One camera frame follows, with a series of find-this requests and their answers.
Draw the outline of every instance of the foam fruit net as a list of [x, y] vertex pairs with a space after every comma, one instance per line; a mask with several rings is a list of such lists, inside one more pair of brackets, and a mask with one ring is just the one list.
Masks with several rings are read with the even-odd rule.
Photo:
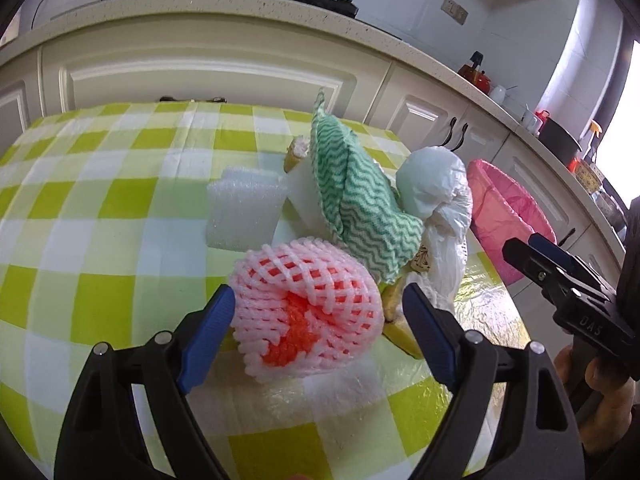
[[382, 333], [373, 278], [323, 240], [249, 251], [228, 282], [236, 294], [234, 337], [246, 373], [260, 382], [339, 368]]

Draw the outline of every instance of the metal screw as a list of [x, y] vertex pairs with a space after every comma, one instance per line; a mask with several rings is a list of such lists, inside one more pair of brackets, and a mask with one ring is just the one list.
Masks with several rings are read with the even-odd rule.
[[154, 341], [159, 345], [166, 345], [171, 341], [174, 335], [171, 332], [158, 332], [154, 337]]
[[539, 343], [537, 341], [532, 341], [529, 344], [529, 348], [531, 348], [531, 351], [534, 354], [540, 355], [540, 354], [543, 354], [545, 352], [545, 346], [542, 343]]
[[465, 332], [465, 339], [474, 345], [482, 342], [482, 334], [478, 332], [478, 330], [467, 330]]
[[94, 346], [94, 354], [96, 355], [104, 355], [107, 353], [107, 350], [109, 350], [109, 345], [107, 345], [107, 343], [98, 343]]

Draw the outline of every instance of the countertop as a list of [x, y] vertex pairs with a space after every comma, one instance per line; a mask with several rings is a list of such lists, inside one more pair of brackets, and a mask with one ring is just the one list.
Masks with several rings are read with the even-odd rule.
[[291, 0], [107, 0], [71, 10], [0, 48], [0, 66], [53, 38], [99, 23], [158, 14], [226, 14], [263, 18], [325, 32], [414, 67], [475, 103], [510, 129], [555, 171], [582, 204], [622, 264], [625, 251], [598, 207], [567, 169], [487, 95], [423, 51], [367, 23]]
[[569, 191], [576, 197], [576, 199], [582, 205], [587, 215], [591, 218], [591, 222], [596, 226], [598, 231], [602, 234], [607, 245], [609, 245], [612, 254], [622, 267], [622, 261], [625, 259], [625, 248], [620, 242], [620, 238], [615, 234], [613, 228], [604, 218], [602, 212], [596, 206], [596, 203], [591, 199], [590, 195], [585, 191], [575, 177], [564, 167], [556, 156], [551, 153], [539, 140], [531, 135], [522, 126], [518, 126], [514, 131], [520, 140], [522, 140], [527, 146], [529, 146], [536, 154], [544, 161], [546, 165], [553, 170], [558, 177], [562, 180]]

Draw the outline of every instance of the cabinet door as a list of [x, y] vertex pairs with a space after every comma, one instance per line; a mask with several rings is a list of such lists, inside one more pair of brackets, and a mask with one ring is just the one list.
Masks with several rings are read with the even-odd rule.
[[329, 110], [363, 121], [390, 61], [300, 27], [163, 16], [59, 38], [42, 65], [48, 114], [164, 95], [310, 112], [322, 88]]
[[391, 130], [413, 152], [443, 143], [453, 117], [458, 118], [454, 130], [458, 138], [468, 104], [466, 98], [428, 76], [394, 65], [366, 122]]
[[590, 221], [578, 201], [553, 170], [515, 135], [507, 138], [493, 164], [531, 193], [558, 240], [575, 228], [575, 234], [568, 238], [565, 249], [586, 231]]
[[542, 296], [542, 290], [535, 283], [517, 294], [513, 303], [531, 339], [540, 341], [551, 358], [571, 344], [572, 336], [565, 334], [552, 319], [556, 308]]
[[0, 156], [39, 117], [38, 54], [34, 50], [0, 68]]
[[[468, 124], [468, 127], [463, 140], [462, 128], [465, 123]], [[453, 138], [447, 147], [453, 149], [460, 140], [463, 140], [462, 145], [456, 150], [456, 155], [462, 159], [465, 165], [475, 158], [491, 162], [509, 134], [509, 129], [491, 115], [475, 105], [469, 105], [466, 113], [458, 120]]]
[[590, 226], [568, 252], [580, 256], [615, 288], [620, 278], [620, 265], [596, 226]]

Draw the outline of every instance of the white cup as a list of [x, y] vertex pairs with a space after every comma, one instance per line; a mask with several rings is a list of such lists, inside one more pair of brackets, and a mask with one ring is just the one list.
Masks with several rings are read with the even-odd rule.
[[542, 119], [540, 119], [538, 116], [534, 115], [532, 120], [529, 122], [529, 124], [527, 124], [526, 129], [530, 134], [536, 134], [538, 132], [538, 130], [540, 129], [540, 126], [542, 126]]
[[497, 105], [501, 105], [504, 102], [505, 94], [505, 87], [502, 85], [496, 85], [489, 93], [489, 97], [493, 99]]
[[533, 113], [531, 110], [527, 109], [524, 112], [524, 115], [522, 116], [522, 119], [520, 120], [520, 124], [522, 124], [522, 126], [527, 128], [529, 126], [529, 123], [533, 120], [533, 118], [535, 116], [536, 116], [535, 113]]

